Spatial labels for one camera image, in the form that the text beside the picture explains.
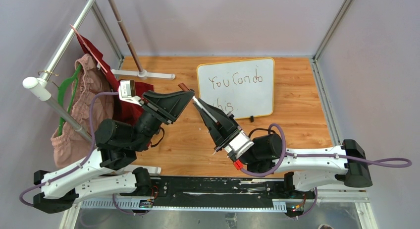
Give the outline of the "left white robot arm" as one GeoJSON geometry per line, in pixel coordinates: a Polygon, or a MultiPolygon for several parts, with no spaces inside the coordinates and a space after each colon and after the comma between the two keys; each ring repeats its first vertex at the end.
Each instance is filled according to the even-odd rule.
{"type": "Polygon", "coordinates": [[[86,157],[55,172],[37,171],[34,185],[40,193],[32,207],[48,214],[71,208],[86,199],[108,194],[156,195],[149,171],[137,167],[119,174],[147,150],[162,124],[172,124],[180,117],[194,92],[159,94],[147,91],[136,96],[123,88],[120,100],[141,106],[142,114],[134,125],[113,119],[103,120],[95,132],[94,143],[86,157]]]}

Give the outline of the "pink hanger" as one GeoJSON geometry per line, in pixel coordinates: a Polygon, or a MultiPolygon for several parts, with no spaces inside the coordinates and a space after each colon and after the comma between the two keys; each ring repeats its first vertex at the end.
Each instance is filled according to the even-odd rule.
{"type": "Polygon", "coordinates": [[[103,66],[103,64],[100,62],[100,60],[98,59],[98,57],[94,54],[94,52],[90,49],[90,47],[88,46],[88,44],[84,40],[84,37],[78,32],[78,30],[73,25],[70,24],[70,27],[75,32],[76,36],[82,41],[83,46],[89,51],[89,53],[91,54],[91,56],[98,63],[98,65],[100,66],[100,69],[103,72],[103,74],[106,75],[107,74],[107,70],[105,69],[105,67],[103,66]]]}

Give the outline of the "red garment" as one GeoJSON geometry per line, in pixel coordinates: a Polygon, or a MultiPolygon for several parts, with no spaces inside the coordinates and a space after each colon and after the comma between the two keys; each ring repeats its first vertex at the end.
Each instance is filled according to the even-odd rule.
{"type": "Polygon", "coordinates": [[[134,101],[139,101],[142,94],[147,91],[152,91],[154,86],[133,80],[118,81],[110,66],[103,60],[103,54],[87,38],[79,33],[76,36],[82,50],[99,62],[100,67],[103,69],[103,76],[105,76],[111,89],[119,94],[118,99],[115,99],[114,102],[113,119],[134,125],[143,112],[140,104],[134,101]]]}

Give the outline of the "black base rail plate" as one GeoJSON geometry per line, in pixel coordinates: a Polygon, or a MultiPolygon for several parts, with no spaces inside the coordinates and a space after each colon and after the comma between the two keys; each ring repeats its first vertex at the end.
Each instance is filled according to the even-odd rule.
{"type": "Polygon", "coordinates": [[[153,176],[131,193],[118,193],[112,203],[133,213],[151,210],[304,212],[313,189],[297,191],[290,180],[279,178],[153,176]]]}

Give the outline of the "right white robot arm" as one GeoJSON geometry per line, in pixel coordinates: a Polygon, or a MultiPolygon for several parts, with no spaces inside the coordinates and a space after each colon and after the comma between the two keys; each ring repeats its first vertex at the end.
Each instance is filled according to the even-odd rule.
{"type": "Polygon", "coordinates": [[[328,184],[366,188],[373,185],[364,150],[355,140],[317,149],[290,149],[279,124],[251,138],[233,114],[193,97],[193,105],[208,128],[215,152],[224,150],[235,169],[252,177],[284,173],[283,191],[289,198],[328,184]]]}

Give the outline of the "yellow-framed whiteboard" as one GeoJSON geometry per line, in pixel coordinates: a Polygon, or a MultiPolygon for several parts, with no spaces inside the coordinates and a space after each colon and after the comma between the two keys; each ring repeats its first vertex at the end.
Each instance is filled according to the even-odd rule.
{"type": "Polygon", "coordinates": [[[197,67],[199,97],[236,119],[271,115],[274,70],[270,57],[201,64],[197,67]]]}

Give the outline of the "brown whiteboard marker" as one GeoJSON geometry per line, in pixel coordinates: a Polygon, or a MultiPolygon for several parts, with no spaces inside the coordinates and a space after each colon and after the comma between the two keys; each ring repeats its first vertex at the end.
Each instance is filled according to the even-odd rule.
{"type": "Polygon", "coordinates": [[[203,123],[206,126],[211,124],[218,126],[219,121],[215,118],[215,116],[207,109],[207,107],[200,101],[199,98],[193,96],[192,97],[193,104],[196,107],[197,111],[200,113],[200,116],[203,120],[203,123]]]}

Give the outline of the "brown marker cap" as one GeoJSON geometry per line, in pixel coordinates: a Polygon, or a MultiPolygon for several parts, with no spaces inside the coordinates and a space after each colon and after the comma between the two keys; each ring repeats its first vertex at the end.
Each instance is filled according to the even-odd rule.
{"type": "Polygon", "coordinates": [[[189,92],[190,91],[190,89],[184,83],[179,83],[178,87],[184,92],[189,92]]]}

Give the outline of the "pink garment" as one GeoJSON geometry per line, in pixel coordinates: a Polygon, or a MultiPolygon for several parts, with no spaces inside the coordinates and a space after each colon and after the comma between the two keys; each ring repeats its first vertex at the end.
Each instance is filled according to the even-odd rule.
{"type": "MultiPolygon", "coordinates": [[[[60,99],[67,93],[71,94],[67,112],[90,134],[91,119],[96,130],[104,119],[113,117],[114,99],[108,95],[98,97],[93,103],[93,116],[90,116],[89,109],[93,97],[101,92],[111,92],[111,87],[90,54],[76,60],[75,70],[76,79],[67,88],[59,90],[57,100],[63,105],[60,99]]],[[[54,162],[58,168],[66,167],[87,156],[91,147],[91,143],[62,118],[51,137],[51,142],[54,162]]]]}

